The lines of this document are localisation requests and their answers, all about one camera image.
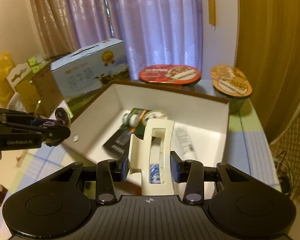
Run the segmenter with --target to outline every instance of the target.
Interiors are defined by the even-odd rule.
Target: white cardboard box
[[[163,110],[175,121],[175,126],[184,125],[197,160],[204,166],[215,167],[222,161],[228,129],[228,101],[151,84],[117,81],[105,86],[90,105],[74,117],[71,135],[64,143],[94,163],[112,159],[102,146],[118,130],[123,115],[134,107]],[[177,152],[178,149],[172,141],[171,150]],[[140,185],[141,175],[129,174],[127,180]],[[175,193],[182,198],[185,183],[174,186]],[[212,197],[213,192],[214,183],[206,182],[205,198]]]

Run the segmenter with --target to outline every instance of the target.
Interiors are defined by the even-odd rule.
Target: instant noodle bowl
[[[191,86],[199,82],[201,73],[187,65],[152,65],[141,70],[139,78],[147,83]]]
[[[242,71],[227,65],[217,65],[211,68],[211,77],[216,94],[229,99],[230,114],[238,112],[252,93],[252,87]]]

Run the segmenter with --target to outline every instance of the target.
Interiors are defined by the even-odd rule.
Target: food label
[[[143,82],[190,84],[200,79],[200,71],[186,65],[153,65],[140,71]]]
[[[239,69],[227,65],[217,65],[211,68],[213,86],[222,93],[234,97],[247,97],[252,93],[252,87]]]
[[[147,112],[144,117],[142,118],[142,124],[144,126],[147,125],[147,122],[149,119],[168,119],[168,116],[165,112],[161,110],[152,110],[150,112]]]

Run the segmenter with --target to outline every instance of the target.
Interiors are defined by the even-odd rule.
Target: beige curtain
[[[271,142],[300,101],[300,0],[240,0],[239,24],[236,66]]]
[[[79,48],[66,0],[30,0],[35,23],[48,56]]]

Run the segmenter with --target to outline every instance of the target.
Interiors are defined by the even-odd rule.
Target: printed cardboard box
[[[111,80],[128,80],[123,41],[105,40],[81,48],[51,64],[58,87],[75,113]]]

